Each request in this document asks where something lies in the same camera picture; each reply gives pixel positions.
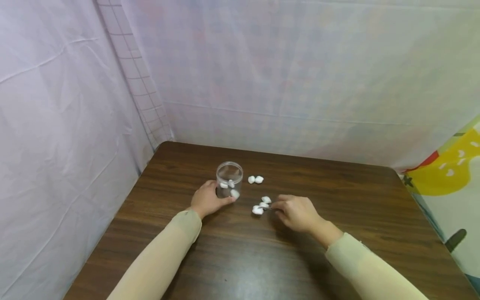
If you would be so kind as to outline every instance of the wooden table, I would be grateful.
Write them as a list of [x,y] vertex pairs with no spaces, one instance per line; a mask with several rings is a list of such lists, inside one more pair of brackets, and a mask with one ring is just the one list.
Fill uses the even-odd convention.
[[[309,197],[320,214],[361,240],[430,300],[478,299],[395,172],[388,168],[163,143],[65,299],[105,299],[147,244],[223,161],[245,172],[237,202],[205,218],[163,299],[358,299],[309,237],[266,212],[262,196]],[[263,184],[248,184],[262,175]]]

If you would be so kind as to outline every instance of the left hand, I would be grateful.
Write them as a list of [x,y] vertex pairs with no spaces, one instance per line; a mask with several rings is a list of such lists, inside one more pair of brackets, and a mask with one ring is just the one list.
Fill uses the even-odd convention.
[[200,219],[213,214],[225,205],[235,202],[233,197],[218,198],[215,189],[216,180],[208,180],[193,195],[190,209],[194,210]]

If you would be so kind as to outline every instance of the person's right hand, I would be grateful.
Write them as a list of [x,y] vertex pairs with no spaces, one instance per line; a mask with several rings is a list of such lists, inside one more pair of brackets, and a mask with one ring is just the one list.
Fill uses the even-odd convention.
[[298,232],[312,233],[313,229],[326,222],[318,215],[310,199],[293,195],[279,195],[272,204],[275,213],[288,228]]
[[318,215],[310,199],[293,195],[279,195],[273,209],[287,227],[298,232],[311,234],[320,244],[328,248],[343,236],[343,232],[332,222]]

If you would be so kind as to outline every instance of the wrinkled fabric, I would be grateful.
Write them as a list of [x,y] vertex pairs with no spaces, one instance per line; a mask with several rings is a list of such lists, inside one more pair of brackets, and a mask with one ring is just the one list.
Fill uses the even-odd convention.
[[478,0],[121,0],[176,140],[412,168],[480,112]]
[[97,0],[120,67],[153,148],[172,141],[172,131],[150,71],[138,48],[120,0]]
[[153,149],[92,1],[2,1],[0,39],[0,299],[62,299]]

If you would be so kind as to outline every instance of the yellow pattern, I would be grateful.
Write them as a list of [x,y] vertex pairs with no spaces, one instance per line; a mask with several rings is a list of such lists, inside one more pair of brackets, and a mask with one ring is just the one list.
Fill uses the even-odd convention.
[[431,164],[408,172],[421,195],[440,196],[456,192],[470,181],[469,163],[480,156],[480,123],[460,137]]
[[[460,129],[457,133],[460,133],[463,135],[467,131],[469,131],[472,127],[474,127],[475,124],[477,124],[478,126],[479,123],[480,123],[480,115],[478,115],[472,121],[468,122],[468,124],[463,126],[463,128]],[[446,141],[440,148],[438,148],[437,150],[438,154],[442,154],[443,152],[448,150],[453,144],[455,144],[460,139],[460,137],[461,136],[454,135],[451,138],[449,138],[448,141]]]

